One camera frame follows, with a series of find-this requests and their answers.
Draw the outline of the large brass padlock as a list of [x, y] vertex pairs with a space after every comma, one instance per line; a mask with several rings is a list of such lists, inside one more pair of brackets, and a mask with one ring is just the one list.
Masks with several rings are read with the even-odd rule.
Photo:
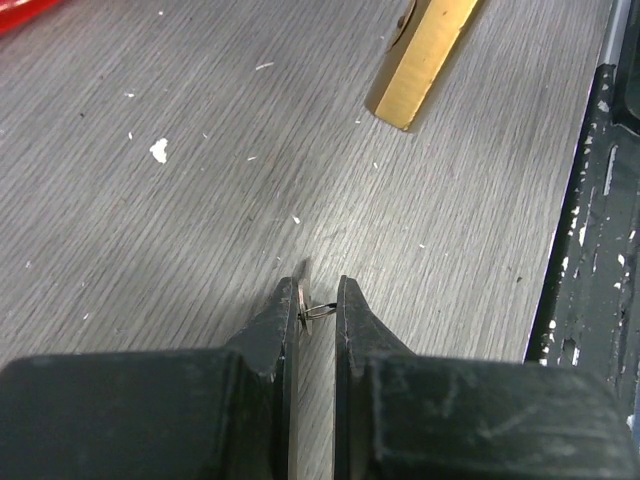
[[477, 0], [409, 1], [366, 96], [366, 109], [400, 131], [418, 131], [482, 8]]

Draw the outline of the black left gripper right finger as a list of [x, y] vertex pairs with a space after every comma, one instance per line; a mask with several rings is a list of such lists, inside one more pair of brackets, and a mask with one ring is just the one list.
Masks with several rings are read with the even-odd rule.
[[634, 442], [610, 388], [575, 369], [413, 353], [342, 277], [337, 479], [630, 479]]

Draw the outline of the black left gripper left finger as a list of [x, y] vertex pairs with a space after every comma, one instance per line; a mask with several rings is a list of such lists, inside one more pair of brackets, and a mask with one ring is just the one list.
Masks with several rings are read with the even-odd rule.
[[38, 355], [1, 371], [5, 479], [292, 479], [299, 287], [209, 349]]

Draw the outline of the silver padlock key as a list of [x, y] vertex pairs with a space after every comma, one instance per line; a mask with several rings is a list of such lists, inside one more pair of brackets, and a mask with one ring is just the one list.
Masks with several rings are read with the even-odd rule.
[[298, 319], [302, 331], [310, 336], [313, 322], [328, 317], [336, 312], [337, 304], [314, 304], [311, 299], [311, 270], [312, 261], [309, 257], [303, 259], [295, 270], [295, 278], [298, 286]]

